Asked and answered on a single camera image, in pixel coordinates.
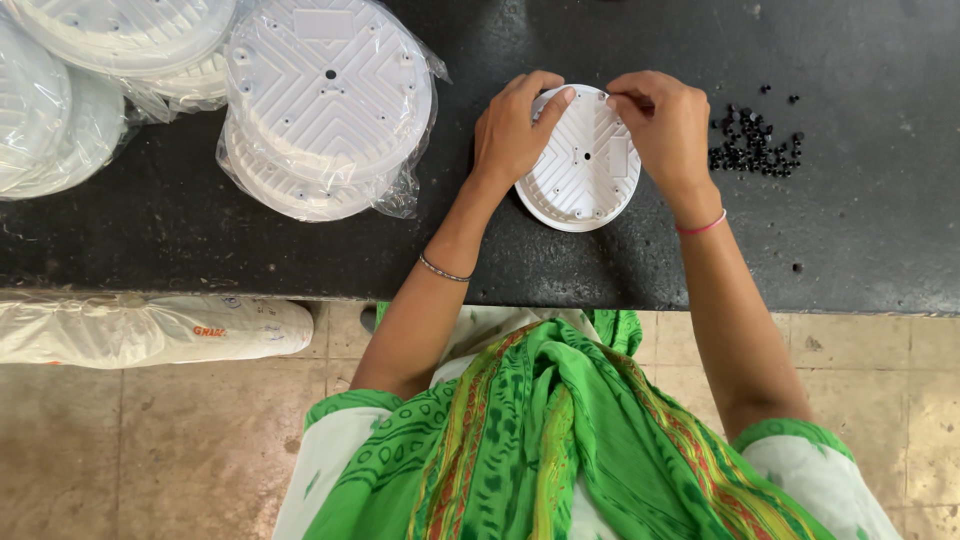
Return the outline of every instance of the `tiled floor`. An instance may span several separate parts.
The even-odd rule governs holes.
[[[346,390],[361,304],[297,355],[95,371],[0,365],[5,538],[269,538],[303,413]],[[685,313],[641,312],[648,377],[716,430]],[[960,320],[778,314],[820,423],[906,540],[960,539]]]

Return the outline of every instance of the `black countertop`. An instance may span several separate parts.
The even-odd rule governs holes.
[[[474,120],[508,80],[547,69],[602,87],[651,68],[706,90],[714,117],[737,103],[806,134],[790,179],[714,174],[771,309],[960,312],[955,0],[388,4],[454,82],[438,82],[415,219],[276,213],[220,170],[224,112],[201,113],[144,128],[85,184],[0,203],[0,286],[389,299],[467,175]],[[684,307],[670,214],[645,173],[626,210],[591,233],[547,228],[512,191],[467,301]]]

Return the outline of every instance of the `clear plastic wrap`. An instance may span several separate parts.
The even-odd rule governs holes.
[[[169,122],[227,102],[223,48],[259,0],[0,0],[37,42],[68,63],[107,75]]]
[[[0,201],[80,184],[129,140],[123,94],[68,68],[0,7]]]
[[[0,292],[0,363],[120,369],[290,355],[313,317],[285,300]]]
[[[410,217],[414,167],[444,63],[381,4],[268,0],[224,53],[229,115],[217,161],[268,207],[331,221],[373,207]]]

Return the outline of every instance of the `pink thread bracelet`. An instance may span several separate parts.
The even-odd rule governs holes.
[[[723,220],[725,219],[727,219],[727,209],[723,209],[723,215],[721,215],[719,219],[707,225],[706,227],[701,227],[700,229],[681,229],[679,225],[674,225],[673,228],[676,229],[677,233],[680,233],[680,234],[698,234],[698,233],[702,233],[704,231],[709,231],[710,229],[713,229],[717,225],[720,225],[721,223],[723,223]]]

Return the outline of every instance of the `bangle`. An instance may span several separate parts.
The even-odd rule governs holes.
[[[430,264],[430,262],[426,259],[426,257],[423,256],[423,252],[420,252],[420,262],[423,263],[423,266],[426,266],[427,268],[432,270],[434,274],[437,274],[438,276],[443,276],[444,278],[447,278],[448,280],[453,280],[455,282],[466,283],[466,282],[469,282],[470,278],[473,277],[472,274],[470,274],[469,276],[466,276],[465,278],[458,278],[451,274],[447,274],[440,268],[437,268],[433,264]]]
[[[697,233],[702,233],[704,231],[709,231],[710,229],[713,229],[717,225],[720,225],[721,223],[723,223],[723,220],[725,219],[727,219],[727,209],[723,209],[723,214],[719,218],[717,218],[716,221],[707,225],[706,227],[701,227],[700,229],[681,229],[679,225],[674,225],[673,228],[676,229],[677,233],[680,233],[680,234],[697,234]]]

